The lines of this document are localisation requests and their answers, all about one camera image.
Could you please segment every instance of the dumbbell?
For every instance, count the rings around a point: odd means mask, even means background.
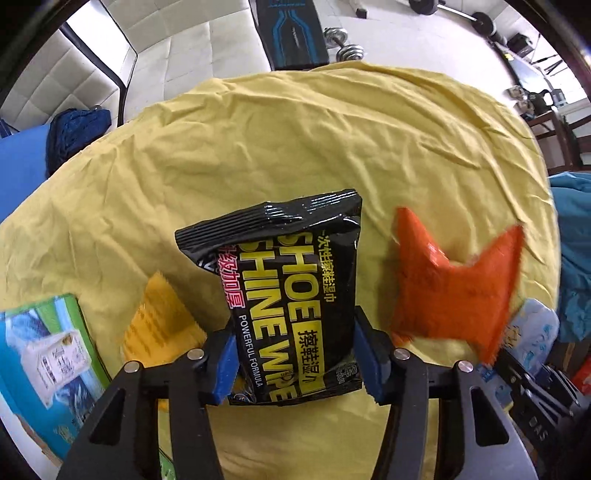
[[[324,29],[324,41],[327,48],[340,47],[336,53],[336,61],[347,60],[363,60],[365,57],[365,50],[361,45],[348,44],[345,42],[349,38],[349,34],[344,28],[332,27]]]

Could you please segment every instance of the yellow sponge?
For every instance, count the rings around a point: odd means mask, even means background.
[[[145,367],[154,367],[202,347],[206,339],[207,333],[157,272],[148,280],[142,303],[125,332],[122,351],[126,362],[138,360]],[[168,401],[161,401],[158,407],[168,411]]]

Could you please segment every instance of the yellow bed sheet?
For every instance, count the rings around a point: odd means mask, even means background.
[[[363,197],[357,302],[374,325],[386,328],[392,316],[401,205],[460,262],[522,222],[527,248],[512,308],[526,297],[555,306],[556,214],[522,120],[442,74],[344,63],[212,79],[94,142],[0,226],[0,309],[74,293],[115,374],[124,331],[158,270],[206,330],[228,319],[219,279],[178,251],[176,229],[349,187]],[[411,348],[441,364],[473,358],[457,341],[416,339]],[[230,480],[369,478],[388,414],[364,391],[209,412]]]

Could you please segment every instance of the white sofa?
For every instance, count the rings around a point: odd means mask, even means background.
[[[68,108],[95,105],[111,111],[111,128],[116,127],[119,88],[58,30],[21,73],[0,107],[0,116],[17,130],[25,130]]]
[[[211,77],[271,70],[248,0],[102,0],[138,52],[125,121]]]

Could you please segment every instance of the black wipe package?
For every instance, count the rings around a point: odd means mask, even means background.
[[[175,233],[179,249],[222,280],[246,381],[231,404],[360,389],[352,346],[361,203],[355,190],[262,203]]]

